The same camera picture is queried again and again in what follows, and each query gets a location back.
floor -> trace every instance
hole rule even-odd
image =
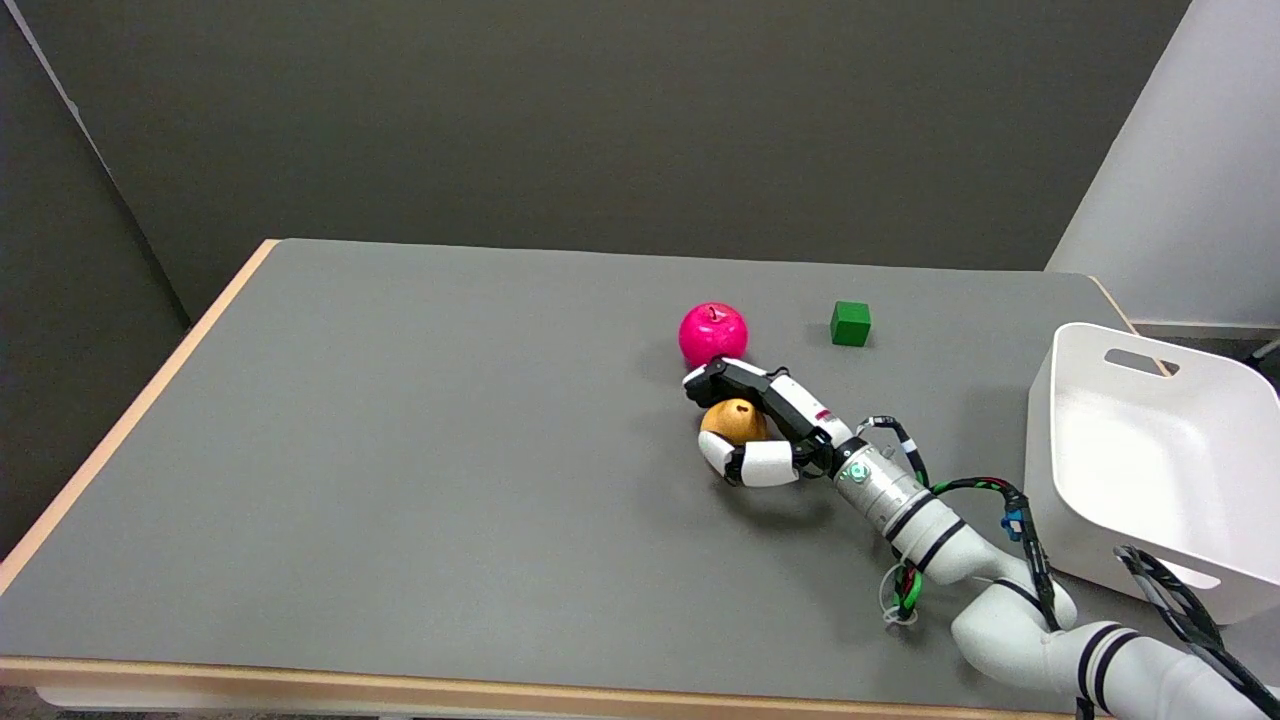
[[[255,712],[78,712],[59,710],[31,688],[0,687],[0,720],[343,720],[326,715],[266,715]]]
[[[1260,343],[1253,341],[1230,340],[1192,340],[1192,338],[1165,338],[1169,342],[1194,347],[1206,352],[1216,352],[1229,357],[1240,359],[1253,351]],[[1262,374],[1271,380],[1271,384],[1280,389],[1280,351],[1262,364]],[[265,715],[252,712],[77,712],[58,710],[56,707],[40,700],[35,691],[28,688],[3,688],[0,687],[0,720],[271,720],[275,717],[291,717],[300,720],[308,716]]]

yellow fruit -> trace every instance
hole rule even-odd
[[[717,402],[703,415],[701,429],[710,430],[733,445],[769,437],[764,414],[745,400]]]

green cube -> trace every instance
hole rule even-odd
[[[831,342],[863,347],[872,332],[872,309],[865,302],[837,300],[831,314]]]

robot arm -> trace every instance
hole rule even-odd
[[[786,438],[735,447],[701,432],[703,456],[730,484],[764,487],[827,477],[931,580],[989,580],[991,587],[951,624],[960,652],[983,674],[1087,698],[1125,720],[1280,717],[1280,711],[1261,710],[1196,655],[1116,623],[1070,629],[1076,609],[1062,587],[1056,582],[1050,592],[1037,587],[1028,562],[992,546],[916,477],[860,441],[785,368],[767,373],[719,357],[686,375],[684,387],[700,407],[731,398],[753,402]],[[801,475],[805,469],[812,473]],[[1047,578],[1047,568],[1042,577]],[[1043,597],[1052,598],[1048,612]]]
[[[772,373],[732,357],[717,357],[684,379],[685,395],[699,407],[746,400],[760,409],[786,439],[733,446],[716,433],[698,434],[707,462],[732,486],[772,487],[794,483],[800,471],[829,471],[835,454],[865,443],[840,418],[791,379],[786,368]]]

basket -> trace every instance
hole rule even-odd
[[[1280,400],[1243,364],[1062,325],[1032,384],[1025,470],[1056,569],[1143,597],[1111,551],[1132,543],[1221,624],[1280,605]]]

